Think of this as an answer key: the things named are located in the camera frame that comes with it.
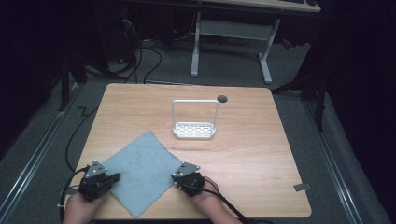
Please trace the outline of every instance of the table top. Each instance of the table top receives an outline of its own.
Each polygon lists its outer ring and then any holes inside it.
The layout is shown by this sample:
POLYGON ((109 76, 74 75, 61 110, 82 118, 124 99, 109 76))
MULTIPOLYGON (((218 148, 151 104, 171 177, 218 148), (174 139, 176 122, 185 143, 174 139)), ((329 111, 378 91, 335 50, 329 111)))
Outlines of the table top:
POLYGON ((302 4, 280 0, 202 0, 208 3, 220 3, 228 5, 240 5, 246 7, 266 7, 281 10, 301 11, 301 12, 320 12, 318 5, 312 7, 305 1, 302 4))
MULTIPOLYGON (((191 106, 177 107, 177 119, 198 121, 197 118, 210 114, 207 117, 213 121, 213 108, 191 106)), ((110 84, 78 169, 91 164, 92 160, 105 161, 146 131, 153 131, 163 146, 179 159, 200 165, 199 172, 216 181, 224 197, 246 217, 310 216, 305 192, 293 187, 302 180, 268 89, 110 84), (227 96, 228 102, 219 107, 217 131, 211 140, 175 138, 172 101, 213 100, 219 95, 227 96)), ((81 175, 75 177, 72 185, 80 179, 81 175)), ((173 186, 139 218, 201 217, 188 196, 173 186)), ((111 196, 95 218, 133 217, 111 196)))

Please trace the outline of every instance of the dark background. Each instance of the dark background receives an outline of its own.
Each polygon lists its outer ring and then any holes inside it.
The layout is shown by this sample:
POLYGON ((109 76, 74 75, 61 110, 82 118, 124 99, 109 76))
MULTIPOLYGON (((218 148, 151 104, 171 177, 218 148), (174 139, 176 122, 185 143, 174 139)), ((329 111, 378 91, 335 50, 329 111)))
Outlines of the dark background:
MULTIPOLYGON (((92 2, 2 1, 0 6, 0 155, 3 158, 29 122, 50 97, 62 73, 62 60, 74 51, 107 67, 108 60, 125 58, 114 40, 118 7, 92 2)), ((307 71, 330 66, 327 92, 332 98, 346 136, 370 179, 379 201, 392 213, 396 194, 394 118, 396 83, 396 19, 394 1, 320 1, 323 15, 350 16, 351 21, 324 23, 284 19, 276 43, 288 39, 293 45, 313 43, 298 78, 307 71), (332 57, 326 52, 336 49, 332 57)), ((189 27, 191 12, 139 8, 138 26, 148 35, 171 45, 189 27)), ((249 17, 233 18, 249 20, 249 17)))

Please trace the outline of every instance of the towel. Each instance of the towel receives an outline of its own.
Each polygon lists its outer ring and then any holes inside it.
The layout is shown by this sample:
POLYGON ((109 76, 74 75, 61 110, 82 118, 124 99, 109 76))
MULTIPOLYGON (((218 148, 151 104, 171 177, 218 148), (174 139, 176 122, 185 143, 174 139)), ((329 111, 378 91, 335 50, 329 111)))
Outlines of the towel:
POLYGON ((121 174, 111 192, 133 217, 139 217, 172 187, 171 175, 181 163, 153 132, 146 132, 103 165, 107 175, 121 174))

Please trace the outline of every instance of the blue cloth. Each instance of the blue cloth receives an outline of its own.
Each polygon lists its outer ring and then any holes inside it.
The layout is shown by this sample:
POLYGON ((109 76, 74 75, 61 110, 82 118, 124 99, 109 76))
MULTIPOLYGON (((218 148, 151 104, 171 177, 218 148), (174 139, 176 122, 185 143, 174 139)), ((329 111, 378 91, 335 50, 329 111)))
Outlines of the blue cloth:
POLYGON ((103 165, 107 175, 121 174, 111 192, 132 216, 139 217, 172 187, 171 175, 181 160, 163 147, 152 132, 146 132, 103 165))

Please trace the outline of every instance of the human hand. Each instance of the human hand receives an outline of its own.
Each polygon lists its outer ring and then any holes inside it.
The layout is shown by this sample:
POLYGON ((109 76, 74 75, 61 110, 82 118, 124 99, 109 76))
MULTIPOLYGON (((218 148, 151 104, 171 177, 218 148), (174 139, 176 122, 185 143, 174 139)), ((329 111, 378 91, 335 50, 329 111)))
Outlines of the human hand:
MULTIPOLYGON (((219 186, 212 179, 204 176, 205 183, 203 189, 219 193, 219 186)), ((234 217, 224 207, 222 200, 212 193, 202 191, 200 194, 190 197, 192 203, 203 215, 207 216, 214 224, 240 224, 241 222, 234 217)))
POLYGON ((109 193, 109 191, 106 192, 92 202, 85 201, 79 192, 74 193, 67 200, 66 210, 64 211, 64 224, 89 223, 109 193))

